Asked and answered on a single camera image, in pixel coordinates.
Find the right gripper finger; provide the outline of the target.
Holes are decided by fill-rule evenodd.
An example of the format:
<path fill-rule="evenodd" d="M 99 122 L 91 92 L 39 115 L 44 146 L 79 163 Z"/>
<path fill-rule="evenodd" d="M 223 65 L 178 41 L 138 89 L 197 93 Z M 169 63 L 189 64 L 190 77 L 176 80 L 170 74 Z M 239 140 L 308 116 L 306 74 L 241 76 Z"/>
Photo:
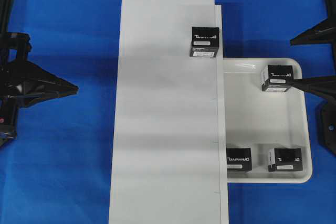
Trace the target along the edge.
<path fill-rule="evenodd" d="M 327 18 L 290 40 L 290 45 L 335 43 L 335 18 Z"/>
<path fill-rule="evenodd" d="M 294 79 L 291 86 L 335 103 L 335 76 Z"/>

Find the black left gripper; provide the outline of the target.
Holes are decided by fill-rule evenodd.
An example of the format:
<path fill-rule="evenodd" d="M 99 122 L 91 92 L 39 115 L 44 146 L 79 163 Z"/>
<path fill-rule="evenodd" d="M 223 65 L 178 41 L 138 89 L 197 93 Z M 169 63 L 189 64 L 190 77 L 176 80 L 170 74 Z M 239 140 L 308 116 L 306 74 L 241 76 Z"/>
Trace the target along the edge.
<path fill-rule="evenodd" d="M 28 61 L 30 36 L 1 33 L 1 100 L 20 108 L 77 94 L 79 88 Z"/>

